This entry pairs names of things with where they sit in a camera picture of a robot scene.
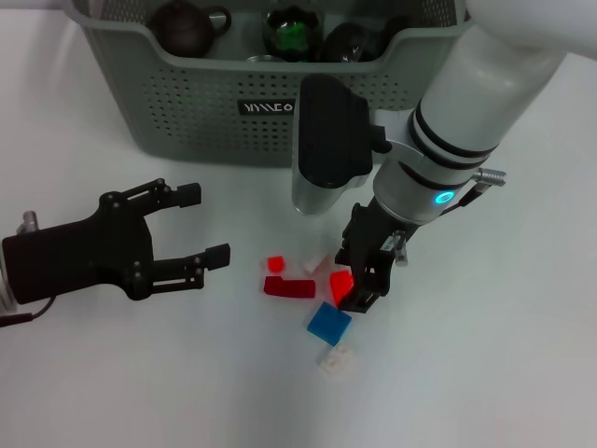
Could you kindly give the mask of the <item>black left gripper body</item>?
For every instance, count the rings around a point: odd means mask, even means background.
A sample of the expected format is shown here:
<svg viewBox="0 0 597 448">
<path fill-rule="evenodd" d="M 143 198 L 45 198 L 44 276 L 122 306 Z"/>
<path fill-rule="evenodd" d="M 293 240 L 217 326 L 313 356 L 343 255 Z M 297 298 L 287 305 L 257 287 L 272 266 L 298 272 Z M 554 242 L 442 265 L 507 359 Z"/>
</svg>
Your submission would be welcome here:
<svg viewBox="0 0 597 448">
<path fill-rule="evenodd" d="M 130 198 L 106 193 L 83 220 L 7 237 L 5 274 L 19 304 L 108 284 L 140 301 L 152 293 L 153 247 L 145 216 L 155 211 L 149 192 Z"/>
</svg>

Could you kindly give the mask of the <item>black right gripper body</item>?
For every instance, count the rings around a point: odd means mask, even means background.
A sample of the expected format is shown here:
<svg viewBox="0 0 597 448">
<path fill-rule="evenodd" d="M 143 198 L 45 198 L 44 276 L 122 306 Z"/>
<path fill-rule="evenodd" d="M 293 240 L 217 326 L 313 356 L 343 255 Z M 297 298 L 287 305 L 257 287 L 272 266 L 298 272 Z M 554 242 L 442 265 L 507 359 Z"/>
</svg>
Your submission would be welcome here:
<svg viewBox="0 0 597 448">
<path fill-rule="evenodd" d="M 371 269 L 390 272 L 395 263 L 395 233 L 403 233 L 407 242 L 418 225 L 403 222 L 388 214 L 375 199 L 368 206 L 356 203 L 348 225 L 342 233 L 341 249 L 352 249 L 362 256 L 360 278 Z"/>
</svg>

